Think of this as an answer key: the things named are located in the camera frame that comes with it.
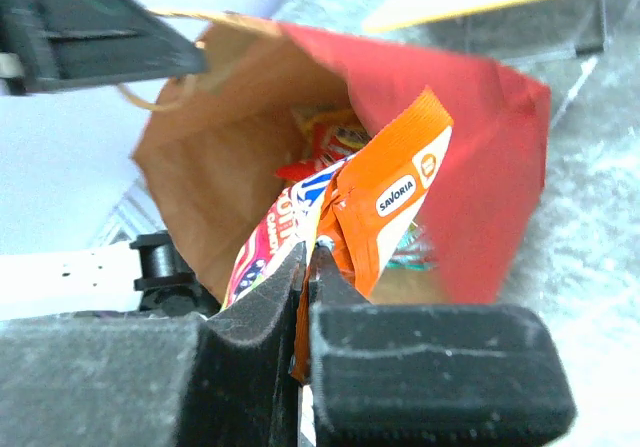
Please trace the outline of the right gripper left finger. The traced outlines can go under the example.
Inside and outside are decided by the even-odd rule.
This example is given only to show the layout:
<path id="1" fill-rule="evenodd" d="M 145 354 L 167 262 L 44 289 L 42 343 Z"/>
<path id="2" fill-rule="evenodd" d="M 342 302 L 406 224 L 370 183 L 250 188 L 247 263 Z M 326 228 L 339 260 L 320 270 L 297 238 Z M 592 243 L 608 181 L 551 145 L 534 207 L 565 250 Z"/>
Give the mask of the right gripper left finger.
<path id="1" fill-rule="evenodd" d="M 306 252 L 226 309 L 172 242 L 1 259 L 5 446 L 294 446 Z"/>

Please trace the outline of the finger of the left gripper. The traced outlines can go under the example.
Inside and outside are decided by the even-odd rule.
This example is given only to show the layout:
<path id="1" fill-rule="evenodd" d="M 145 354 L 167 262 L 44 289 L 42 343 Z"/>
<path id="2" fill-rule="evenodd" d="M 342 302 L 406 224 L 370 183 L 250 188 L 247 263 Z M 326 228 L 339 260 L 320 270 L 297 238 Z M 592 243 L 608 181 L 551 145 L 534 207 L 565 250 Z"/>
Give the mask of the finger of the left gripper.
<path id="1" fill-rule="evenodd" d="M 136 0 L 1 0 L 1 80 L 11 95 L 206 68 L 202 50 Z"/>

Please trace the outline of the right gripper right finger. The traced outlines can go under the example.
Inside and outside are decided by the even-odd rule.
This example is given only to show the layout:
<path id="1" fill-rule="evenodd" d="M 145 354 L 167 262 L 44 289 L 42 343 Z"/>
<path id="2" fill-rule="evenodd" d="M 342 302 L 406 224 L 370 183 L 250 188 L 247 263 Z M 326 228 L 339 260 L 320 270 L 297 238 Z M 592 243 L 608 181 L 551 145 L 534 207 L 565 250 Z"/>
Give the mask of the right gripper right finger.
<path id="1" fill-rule="evenodd" d="M 531 310 L 376 305 L 315 249 L 310 384 L 320 446 L 543 446 L 576 404 L 557 348 Z"/>

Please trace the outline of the red paper bag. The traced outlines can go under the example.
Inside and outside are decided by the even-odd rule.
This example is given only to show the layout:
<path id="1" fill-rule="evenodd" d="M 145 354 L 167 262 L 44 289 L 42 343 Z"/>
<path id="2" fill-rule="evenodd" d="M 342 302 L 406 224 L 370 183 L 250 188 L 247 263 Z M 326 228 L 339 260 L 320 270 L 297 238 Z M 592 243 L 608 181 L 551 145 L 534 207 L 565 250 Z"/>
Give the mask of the red paper bag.
<path id="1" fill-rule="evenodd" d="M 551 92 L 494 60 L 251 17 L 203 33 L 196 90 L 170 80 L 133 158 L 180 254 L 217 298 L 299 159 L 298 105 L 350 105 L 377 132 L 431 89 L 452 116 L 420 213 L 440 294 L 495 299 L 544 187 Z"/>

